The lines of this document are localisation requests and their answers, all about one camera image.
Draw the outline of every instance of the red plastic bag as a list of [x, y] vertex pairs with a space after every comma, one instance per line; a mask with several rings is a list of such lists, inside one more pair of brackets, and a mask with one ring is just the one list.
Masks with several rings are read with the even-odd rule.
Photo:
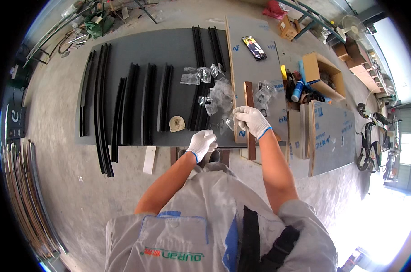
[[287, 14], [287, 11], [282, 10], [277, 1], [269, 1], [267, 7], [263, 9], [263, 14], [281, 20]]

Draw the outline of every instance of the hand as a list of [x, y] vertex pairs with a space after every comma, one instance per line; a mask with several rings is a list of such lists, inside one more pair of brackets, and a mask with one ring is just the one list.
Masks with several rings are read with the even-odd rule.
[[255, 138], [260, 139], [263, 134], [272, 128], [266, 118], [259, 110], [249, 106], [237, 107], [233, 110], [234, 123], [238, 124], [241, 129], [249, 129]]
[[207, 152], [213, 152], [218, 147], [215, 140], [216, 135], [213, 134], [213, 130], [201, 130], [192, 136], [187, 151], [192, 152], [196, 157], [196, 163], [199, 163]]

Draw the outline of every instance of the green bag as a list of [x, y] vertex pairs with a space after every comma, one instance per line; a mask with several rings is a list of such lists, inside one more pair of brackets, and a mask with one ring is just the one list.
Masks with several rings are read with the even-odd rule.
[[96, 24], [91, 21], [91, 19], [93, 19], [94, 16], [101, 17], [101, 15], [102, 12], [98, 11], [97, 13], [89, 14], [85, 17], [86, 32], [88, 32], [93, 37], [93, 39], [104, 36], [104, 34], [113, 25], [113, 20], [111, 20], [107, 16], [103, 16], [103, 20], [99, 24]]

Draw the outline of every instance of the smartphone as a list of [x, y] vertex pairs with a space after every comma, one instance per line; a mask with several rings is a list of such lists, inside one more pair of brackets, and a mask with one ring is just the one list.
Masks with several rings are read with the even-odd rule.
[[263, 49], [261, 49], [261, 46], [257, 43], [253, 36], [243, 37], [242, 42], [244, 42], [248, 50], [252, 53], [257, 61], [267, 58]]

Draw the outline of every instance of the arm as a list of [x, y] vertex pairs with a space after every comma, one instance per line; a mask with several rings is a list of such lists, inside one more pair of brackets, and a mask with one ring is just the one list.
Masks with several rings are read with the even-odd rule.
[[275, 214], [287, 200], [299, 199], [295, 179], [268, 121], [261, 112], [248, 106], [233, 110], [234, 122], [259, 140], [262, 159], [263, 182], [267, 198]]
[[259, 139], [261, 160], [263, 163], [263, 182], [270, 207], [275, 214], [287, 200], [299, 199], [295, 187], [295, 178], [288, 166], [284, 154], [272, 129]]
[[203, 159], [207, 152], [213, 152], [217, 147], [215, 140], [216, 136], [212, 130], [200, 131], [193, 135], [187, 152], [168, 171], [156, 179], [139, 199], [135, 214], [142, 212], [158, 214], [183, 187], [194, 166]]

